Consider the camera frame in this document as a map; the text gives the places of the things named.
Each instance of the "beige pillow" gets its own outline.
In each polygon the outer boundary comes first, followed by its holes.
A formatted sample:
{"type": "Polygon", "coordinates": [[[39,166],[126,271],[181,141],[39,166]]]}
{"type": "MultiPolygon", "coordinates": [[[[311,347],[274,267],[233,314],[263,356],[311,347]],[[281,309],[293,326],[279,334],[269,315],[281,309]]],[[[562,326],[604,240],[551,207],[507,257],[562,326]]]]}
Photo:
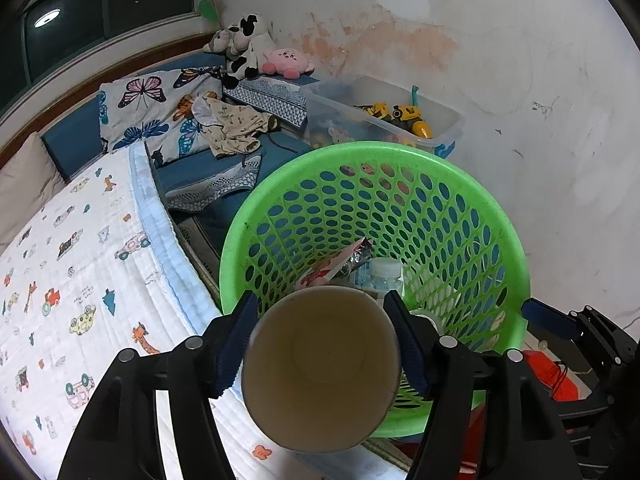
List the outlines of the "beige pillow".
{"type": "Polygon", "coordinates": [[[40,136],[32,133],[0,170],[0,254],[63,187],[40,136]]]}

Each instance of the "metal screw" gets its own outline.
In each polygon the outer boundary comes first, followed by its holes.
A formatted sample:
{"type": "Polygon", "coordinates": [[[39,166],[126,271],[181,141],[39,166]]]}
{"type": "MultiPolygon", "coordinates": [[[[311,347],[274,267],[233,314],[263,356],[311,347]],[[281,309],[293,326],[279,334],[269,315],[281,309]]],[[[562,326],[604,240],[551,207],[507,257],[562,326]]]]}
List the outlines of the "metal screw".
{"type": "Polygon", "coordinates": [[[519,363],[520,361],[522,361],[522,352],[520,352],[520,350],[516,350],[515,348],[511,348],[507,350],[507,357],[514,363],[519,363]]]}
{"type": "Polygon", "coordinates": [[[124,350],[120,350],[120,352],[118,352],[118,359],[123,363],[126,363],[127,361],[131,361],[135,354],[135,351],[133,351],[131,348],[125,348],[124,350]]]}
{"type": "Polygon", "coordinates": [[[440,344],[444,348],[455,348],[458,345],[458,340],[450,335],[444,335],[440,338],[440,344]]]}
{"type": "Polygon", "coordinates": [[[194,335],[187,339],[184,342],[184,345],[189,350],[195,350],[196,348],[200,348],[202,346],[202,338],[200,336],[194,335]]]}

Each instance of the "toy bin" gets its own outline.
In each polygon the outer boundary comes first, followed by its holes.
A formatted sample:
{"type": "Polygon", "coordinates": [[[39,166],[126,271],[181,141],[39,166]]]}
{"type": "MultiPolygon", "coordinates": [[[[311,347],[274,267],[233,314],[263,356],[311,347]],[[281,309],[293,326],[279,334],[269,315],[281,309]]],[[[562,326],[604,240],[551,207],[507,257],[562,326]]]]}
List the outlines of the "toy bin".
{"type": "Polygon", "coordinates": [[[306,99],[311,146],[321,148],[351,140],[397,142],[446,158],[462,136],[464,118],[455,110],[417,96],[422,120],[430,127],[433,139],[423,139],[394,124],[373,117],[359,106],[386,102],[410,105],[411,92],[368,76],[317,82],[301,87],[306,99]]]}
{"type": "MultiPolygon", "coordinates": [[[[519,348],[527,322],[527,262],[507,215],[468,174],[391,142],[313,150],[271,173],[236,214],[220,263],[222,310],[245,290],[258,315],[315,262],[367,237],[373,255],[402,261],[403,299],[429,310],[474,351],[519,348]]],[[[474,393],[474,402],[482,392],[474,393]]],[[[350,392],[344,402],[358,402],[350,392]]],[[[404,375],[374,436],[424,431],[431,409],[404,375]]]]}

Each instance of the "paper cup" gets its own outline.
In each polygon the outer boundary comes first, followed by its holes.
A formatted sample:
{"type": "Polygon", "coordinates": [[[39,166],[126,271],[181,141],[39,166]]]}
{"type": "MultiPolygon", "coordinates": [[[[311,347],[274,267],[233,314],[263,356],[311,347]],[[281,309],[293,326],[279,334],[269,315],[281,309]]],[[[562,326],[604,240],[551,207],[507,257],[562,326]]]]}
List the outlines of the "paper cup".
{"type": "Polygon", "coordinates": [[[400,380],[396,332],[376,301],[342,286],[305,288],[256,325],[242,397],[276,444],[305,453],[349,449],[391,408],[400,380]]]}

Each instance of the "kirby plush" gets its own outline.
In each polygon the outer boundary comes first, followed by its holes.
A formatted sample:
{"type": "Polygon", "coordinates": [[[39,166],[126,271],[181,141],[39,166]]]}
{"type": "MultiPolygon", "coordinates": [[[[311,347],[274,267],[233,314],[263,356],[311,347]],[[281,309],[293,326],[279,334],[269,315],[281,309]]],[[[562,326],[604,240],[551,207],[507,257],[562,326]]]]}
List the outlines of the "kirby plush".
{"type": "Polygon", "coordinates": [[[262,66],[265,74],[278,73],[287,79],[298,79],[302,73],[312,72],[313,64],[295,48],[279,48],[264,52],[267,62],[262,66]]]}

